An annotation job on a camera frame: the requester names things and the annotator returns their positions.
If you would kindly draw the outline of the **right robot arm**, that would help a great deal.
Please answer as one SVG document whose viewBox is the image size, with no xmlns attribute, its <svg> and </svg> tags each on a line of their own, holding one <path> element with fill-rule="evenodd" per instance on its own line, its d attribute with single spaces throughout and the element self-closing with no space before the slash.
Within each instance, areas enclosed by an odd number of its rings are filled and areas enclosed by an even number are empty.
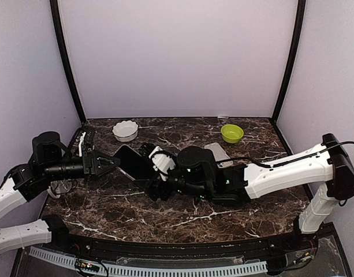
<svg viewBox="0 0 354 277">
<path fill-rule="evenodd" d="M 143 144 L 140 151 L 155 170 L 146 185 L 153 200 L 167 200 L 177 192 L 235 206 L 279 190 L 319 183 L 316 195 L 294 221 L 294 232 L 287 236 L 291 250 L 301 249 L 334 207 L 354 196 L 354 167 L 344 144 L 331 133 L 299 154 L 266 163 L 240 157 L 238 165 L 225 168 L 212 150 L 196 146 L 177 155 L 152 144 Z"/>
</svg>

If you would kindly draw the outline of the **white phone case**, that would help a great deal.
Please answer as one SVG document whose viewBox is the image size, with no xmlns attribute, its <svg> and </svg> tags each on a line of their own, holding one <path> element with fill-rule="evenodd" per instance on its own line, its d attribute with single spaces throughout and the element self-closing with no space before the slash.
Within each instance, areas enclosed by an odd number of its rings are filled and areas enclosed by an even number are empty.
<svg viewBox="0 0 354 277">
<path fill-rule="evenodd" d="M 230 159 L 230 157 L 228 156 L 228 154 L 226 153 L 226 151 L 220 146 L 219 143 L 211 143 L 211 144 L 207 144 L 204 146 L 204 149 L 209 149 L 213 152 L 214 155 L 214 159 L 216 161 L 221 161 L 221 160 L 226 160 L 226 159 Z M 222 163 L 218 163 L 217 166 L 220 169 L 224 169 L 227 167 L 230 167 L 233 165 L 233 161 L 224 161 Z"/>
</svg>

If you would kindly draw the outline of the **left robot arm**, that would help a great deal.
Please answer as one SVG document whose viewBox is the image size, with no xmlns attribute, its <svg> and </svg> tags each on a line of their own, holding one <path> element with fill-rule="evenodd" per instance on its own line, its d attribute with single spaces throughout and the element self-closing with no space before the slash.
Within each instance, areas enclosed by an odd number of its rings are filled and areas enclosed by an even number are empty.
<svg viewBox="0 0 354 277">
<path fill-rule="evenodd" d="M 82 136 L 78 156 L 72 156 L 54 131 L 33 138 L 32 150 L 29 161 L 12 168 L 0 184 L 0 219 L 49 190 L 54 181 L 101 177 L 120 165 L 118 158 L 93 149 L 91 133 Z M 73 247 L 73 238 L 57 215 L 0 229 L 0 254 L 38 244 L 52 244 L 67 252 Z"/>
</svg>

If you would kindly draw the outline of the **phone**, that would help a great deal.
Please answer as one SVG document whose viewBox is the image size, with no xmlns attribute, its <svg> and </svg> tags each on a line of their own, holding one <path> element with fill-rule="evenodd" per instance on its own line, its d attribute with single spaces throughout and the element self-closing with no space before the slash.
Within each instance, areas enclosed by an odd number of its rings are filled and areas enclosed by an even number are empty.
<svg viewBox="0 0 354 277">
<path fill-rule="evenodd" d="M 117 169 L 141 190 L 147 189 L 149 180 L 155 171 L 149 162 L 128 145 L 122 145 L 114 157 L 120 160 Z"/>
</svg>

